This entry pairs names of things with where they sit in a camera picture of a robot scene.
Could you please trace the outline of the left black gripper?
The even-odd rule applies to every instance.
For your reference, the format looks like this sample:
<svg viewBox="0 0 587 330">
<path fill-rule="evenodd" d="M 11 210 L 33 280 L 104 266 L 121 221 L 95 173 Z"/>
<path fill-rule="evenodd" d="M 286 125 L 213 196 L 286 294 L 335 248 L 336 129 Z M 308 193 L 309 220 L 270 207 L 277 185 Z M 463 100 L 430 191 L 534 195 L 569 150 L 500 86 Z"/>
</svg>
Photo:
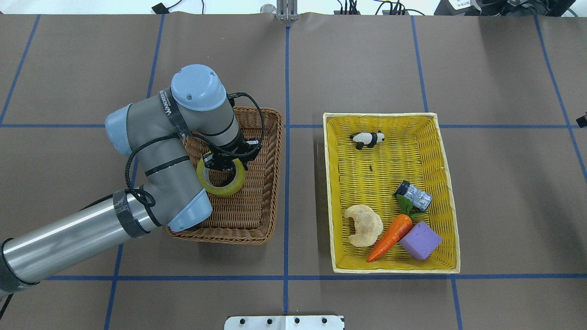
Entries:
<svg viewBox="0 0 587 330">
<path fill-rule="evenodd" d="M 239 161 L 245 171 L 248 171 L 248 163 L 256 159 L 262 149 L 262 138 L 245 140 L 237 137 L 227 146 L 218 146 L 209 140 L 210 153 L 204 156 L 204 167 L 213 171 L 236 171 L 236 161 Z"/>
</svg>

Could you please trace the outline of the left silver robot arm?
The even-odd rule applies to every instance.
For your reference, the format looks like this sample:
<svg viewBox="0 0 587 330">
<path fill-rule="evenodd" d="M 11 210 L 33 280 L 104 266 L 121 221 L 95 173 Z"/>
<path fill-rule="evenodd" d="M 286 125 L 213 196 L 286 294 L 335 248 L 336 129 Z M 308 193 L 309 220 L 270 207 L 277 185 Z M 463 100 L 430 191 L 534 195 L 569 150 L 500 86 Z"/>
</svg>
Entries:
<svg viewBox="0 0 587 330">
<path fill-rule="evenodd" d="M 246 139 L 228 94 L 213 69 L 191 64 L 170 86 L 108 115 L 105 131 L 127 157 L 126 187 L 77 213 L 1 245 L 1 296 L 7 297 L 73 265 L 139 239 L 156 228 L 182 231 L 201 223 L 213 208 L 184 146 L 197 138 L 210 149 L 206 169 L 232 171 L 243 180 L 259 154 L 264 135 Z"/>
</svg>

